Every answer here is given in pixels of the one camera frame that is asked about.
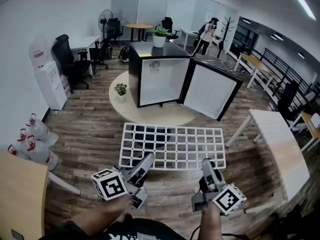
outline mini fridge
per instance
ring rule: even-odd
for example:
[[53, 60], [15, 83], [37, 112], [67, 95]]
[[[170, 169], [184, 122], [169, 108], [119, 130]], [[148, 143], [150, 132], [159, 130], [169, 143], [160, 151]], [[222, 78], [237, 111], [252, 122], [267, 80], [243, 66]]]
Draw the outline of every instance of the mini fridge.
[[34, 75], [50, 109], [62, 110], [67, 96], [56, 63], [48, 61], [44, 66], [35, 68]]
[[129, 87], [138, 108], [177, 102], [219, 121], [242, 83], [173, 42], [163, 48], [153, 42], [130, 43]]

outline plant pot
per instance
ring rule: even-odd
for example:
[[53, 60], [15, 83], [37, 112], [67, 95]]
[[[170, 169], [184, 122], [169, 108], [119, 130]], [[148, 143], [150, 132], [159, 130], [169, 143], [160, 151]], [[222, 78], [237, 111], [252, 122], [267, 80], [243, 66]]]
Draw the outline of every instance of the plant pot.
[[153, 46], [157, 48], [164, 47], [166, 38], [166, 36], [157, 36], [153, 34]]
[[124, 95], [118, 95], [117, 100], [119, 103], [124, 103], [127, 100], [127, 94], [125, 93]]

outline black office chair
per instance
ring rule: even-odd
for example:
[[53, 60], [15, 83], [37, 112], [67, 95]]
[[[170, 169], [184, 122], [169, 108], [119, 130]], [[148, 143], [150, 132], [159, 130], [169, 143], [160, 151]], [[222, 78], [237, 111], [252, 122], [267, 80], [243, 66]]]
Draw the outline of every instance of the black office chair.
[[281, 95], [281, 98], [278, 100], [277, 108], [280, 114], [284, 119], [294, 121], [297, 113], [301, 110], [299, 107], [293, 111], [290, 111], [289, 107], [294, 100], [295, 95], [299, 89], [299, 84], [296, 81], [292, 81], [291, 83], [287, 83], [285, 85], [284, 91]]
[[168, 40], [179, 38], [179, 36], [177, 35], [177, 32], [180, 32], [180, 31], [175, 30], [175, 33], [172, 34], [172, 25], [173, 25], [172, 19], [170, 17], [164, 17], [164, 20], [162, 21], [162, 27], [165, 30], [168, 30], [169, 33], [171, 33], [171, 35], [168, 35], [166, 37], [166, 39]]
[[104, 64], [104, 60], [107, 58], [107, 49], [108, 49], [108, 46], [110, 45], [109, 42], [110, 42], [110, 39], [111, 39], [112, 35], [114, 34], [114, 32], [115, 32], [114, 28], [108, 30], [107, 38], [102, 41], [103, 45], [101, 48], [98, 48], [99, 42], [96, 41], [95, 48], [89, 49], [90, 58], [93, 61], [93, 74], [94, 75], [96, 74], [96, 65], [104, 65], [104, 66], [106, 66], [105, 67], [106, 69], [108, 69], [108, 67], [109, 67], [107, 64]]
[[111, 39], [114, 39], [113, 43], [117, 44], [118, 47], [120, 47], [119, 43], [122, 43], [124, 45], [123, 41], [117, 40], [119, 39], [119, 37], [122, 37], [124, 35], [125, 26], [121, 26], [121, 21], [118, 20], [118, 18], [110, 18], [106, 25], [108, 27], [108, 31], [114, 29], [114, 33], [110, 37]]
[[[61, 65], [62, 73], [68, 77], [70, 92], [74, 93], [74, 87], [78, 82], [84, 84], [86, 89], [89, 89], [89, 84], [83, 79], [89, 76], [85, 75], [85, 73], [88, 71], [91, 62], [88, 60], [74, 61], [75, 58], [69, 46], [69, 36], [66, 34], [58, 36], [55, 40], [57, 42], [53, 45], [52, 52]], [[78, 54], [84, 56], [86, 53], [86, 51], [81, 51]]]

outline potted plant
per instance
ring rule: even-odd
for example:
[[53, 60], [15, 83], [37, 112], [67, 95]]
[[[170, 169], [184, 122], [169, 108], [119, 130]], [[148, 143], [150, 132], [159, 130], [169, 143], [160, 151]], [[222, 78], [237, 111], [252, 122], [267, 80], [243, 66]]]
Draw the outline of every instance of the potted plant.
[[167, 36], [170, 36], [170, 33], [166, 29], [157, 27], [153, 32], [153, 46], [157, 48], [164, 47]]
[[119, 99], [123, 101], [125, 99], [125, 94], [127, 93], [127, 85], [123, 83], [117, 83], [113, 89], [119, 94]]

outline person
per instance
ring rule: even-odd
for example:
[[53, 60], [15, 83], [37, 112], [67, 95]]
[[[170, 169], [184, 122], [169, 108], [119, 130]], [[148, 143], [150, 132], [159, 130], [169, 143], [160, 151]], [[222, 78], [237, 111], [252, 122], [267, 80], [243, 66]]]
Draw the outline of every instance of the person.
[[199, 40], [196, 48], [194, 49], [194, 51], [192, 53], [192, 56], [195, 56], [202, 46], [203, 46], [203, 49], [202, 49], [202, 53], [201, 54], [202, 55], [206, 55], [207, 48], [208, 48], [212, 38], [215, 37], [215, 32], [216, 32], [216, 29], [217, 29], [218, 21], [219, 20], [217, 18], [212, 18], [205, 25], [204, 31], [200, 35], [200, 40]]
[[[147, 239], [146, 237], [158, 240], [185, 240], [159, 221], [133, 218], [126, 214], [123, 222], [115, 222], [131, 206], [132, 200], [129, 195], [105, 201], [72, 217], [70, 221], [40, 240], [138, 240]], [[220, 210], [213, 202], [209, 202], [202, 208], [198, 240], [222, 239]]]

